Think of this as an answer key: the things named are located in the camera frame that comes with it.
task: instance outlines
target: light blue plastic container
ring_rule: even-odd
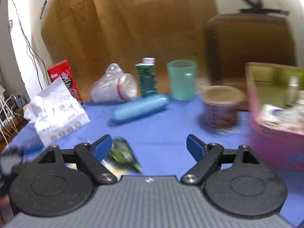
[[[167,64],[171,95],[177,100],[189,100],[196,92],[196,61],[175,60]]]
[[[163,94],[156,94],[120,105],[113,111],[116,123],[125,123],[166,109],[169,99]]]

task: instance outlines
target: plastic cup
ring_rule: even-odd
[[[94,102],[115,103],[132,100],[137,95],[137,84],[130,74],[125,74],[102,85],[94,90],[92,97],[98,97]]]
[[[167,64],[171,96],[177,100],[189,100],[196,92],[197,63],[193,60],[175,60]]]

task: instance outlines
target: white paper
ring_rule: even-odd
[[[46,147],[90,122],[61,78],[57,78],[32,99],[24,117],[35,123],[39,138]]]

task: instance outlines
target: black wire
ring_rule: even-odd
[[[32,51],[36,54],[36,56],[39,57],[39,59],[41,60],[43,66],[44,66],[45,74],[47,75],[47,82],[48,82],[48,84],[50,84],[50,83],[49,83],[49,79],[48,79],[47,68],[45,67],[45,64],[44,64],[43,60],[40,58],[40,56],[37,54],[37,52],[33,50],[33,48],[31,47],[31,45],[29,45],[29,46],[30,46],[30,48],[32,49]]]
[[[21,96],[20,96],[20,101],[21,101],[22,116],[24,116],[24,110],[23,110],[22,97]]]
[[[29,49],[29,52],[30,52],[31,56],[33,57],[33,58],[31,58],[31,57],[29,56],[29,54],[28,54],[28,56],[30,57],[30,59],[32,60],[32,62],[33,62],[33,64],[34,64],[34,67],[35,67],[35,70],[36,70],[36,73],[37,73],[37,78],[38,78],[38,82],[39,82],[40,88],[41,88],[41,90],[43,90],[43,88],[42,88],[42,86],[41,86],[41,83],[40,83],[40,79],[39,79],[39,73],[38,73],[38,68],[37,68],[36,62],[35,62],[35,57],[34,57],[33,53],[31,52],[31,49],[32,49],[32,51],[39,57],[39,59],[42,61],[43,66],[44,66],[44,69],[45,69],[45,73],[46,73],[46,75],[47,75],[48,73],[47,73],[45,64],[44,64],[43,60],[40,58],[40,56],[39,56],[39,55],[33,50],[33,48],[31,47],[31,44],[30,44],[28,38],[26,37],[26,35],[25,35],[25,33],[24,33],[24,30],[23,30],[23,28],[22,28],[21,20],[20,20],[20,16],[19,16],[19,13],[18,13],[16,4],[14,3],[13,0],[12,0],[12,2],[13,2],[13,4],[14,4],[14,6],[15,6],[16,14],[17,14],[17,17],[18,17],[18,20],[19,20],[19,24],[20,24],[20,28],[21,28],[22,34],[23,34],[23,36],[24,36],[24,39],[25,39],[25,41],[26,41],[26,52],[27,52],[27,54],[28,54],[27,49]]]

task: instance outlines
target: electrical cable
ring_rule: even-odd
[[[21,109],[22,109],[22,115],[24,116],[24,110],[23,110],[22,98],[21,98],[21,96],[18,96],[18,98],[20,98],[20,102],[21,102]]]
[[[12,98],[12,95],[7,99],[6,102],[8,102],[11,98]],[[13,123],[13,125],[14,125],[15,128],[13,128],[13,126],[10,125],[10,120],[9,120],[9,118],[8,118],[8,116],[7,116],[6,111],[4,111],[4,114],[5,114],[5,117],[6,117],[7,124],[8,124],[13,130],[15,130],[15,132],[18,134],[16,125],[15,125],[15,123],[14,123],[14,114],[13,114],[13,111],[7,106],[6,102],[4,101],[4,99],[2,98],[2,96],[0,96],[0,103],[1,103],[1,105],[2,105],[3,108],[4,108],[4,106],[6,106],[7,109],[9,110],[9,112],[11,113],[11,116],[12,116],[12,123]]]
[[[10,134],[10,137],[12,138],[12,137],[14,137],[14,135],[7,129],[7,128],[4,128],[6,131],[7,131],[7,133],[9,133]]]
[[[6,147],[7,147],[7,150],[8,150],[9,149],[9,143],[7,142],[7,139],[6,139],[6,137],[5,137],[5,135],[4,135],[3,131],[2,131],[2,127],[1,126],[0,126],[0,130],[1,130],[1,134],[2,134],[2,136],[4,138],[4,140],[6,142]]]
[[[3,132],[6,136],[8,136],[9,138],[12,138],[8,133]]]
[[[31,44],[30,44],[30,42],[29,42],[27,36],[26,36],[25,33],[24,33],[23,27],[22,27],[22,25],[21,25],[21,20],[20,20],[20,16],[19,16],[19,13],[18,13],[16,4],[14,3],[13,0],[11,0],[11,1],[12,1],[12,3],[13,3],[14,6],[15,6],[15,10],[16,10],[16,14],[17,14],[18,21],[19,21],[19,24],[20,24],[20,28],[21,28],[23,37],[24,37],[25,42],[26,42],[26,52],[27,52],[27,54],[28,54],[27,49],[29,49],[29,52],[30,52],[32,58],[29,56],[29,54],[28,54],[28,56],[31,58],[31,60],[32,60],[32,62],[33,62],[33,64],[34,64],[34,68],[35,68],[36,73],[37,73],[37,78],[38,78],[38,82],[39,82],[40,88],[41,88],[41,90],[43,90],[42,85],[41,85],[41,82],[40,82],[40,79],[39,79],[38,68],[37,68],[37,65],[36,65],[36,63],[35,63],[35,57],[34,57],[33,53],[31,52],[31,50],[32,50],[32,51],[39,57],[39,59],[42,61],[43,65],[44,65],[44,69],[45,69],[46,75],[47,75],[47,70],[46,70],[46,67],[45,67],[45,63],[44,63],[43,60],[40,58],[40,56],[33,50],[33,48],[32,48],[32,46],[31,46]]]
[[[7,120],[7,124],[8,124],[13,130],[15,130],[15,132],[18,134],[16,125],[15,125],[15,123],[14,123],[14,121],[13,121],[13,120],[14,120],[14,114],[13,114],[12,110],[11,110],[11,109],[7,106],[7,104],[6,104],[6,103],[12,98],[12,96],[15,97],[15,95],[11,94],[11,96],[10,96],[6,101],[4,101],[4,99],[0,96],[0,103],[1,103],[1,105],[2,105],[2,108],[1,108],[1,110],[0,110],[0,114],[1,114],[2,110],[4,109],[4,106],[6,106],[7,109],[9,110],[9,112],[10,112],[11,115],[12,115],[12,123],[13,123],[13,125],[14,125],[15,128],[13,128],[13,126],[10,125],[10,120],[8,119],[7,114],[6,114],[6,112],[4,111],[5,116],[6,116],[6,120]]]
[[[17,116],[20,116],[20,117],[22,117],[22,118],[23,118],[23,116],[22,116],[22,115],[20,115],[20,114],[18,114],[18,113],[16,113],[16,112],[14,112],[14,115],[17,115]]]

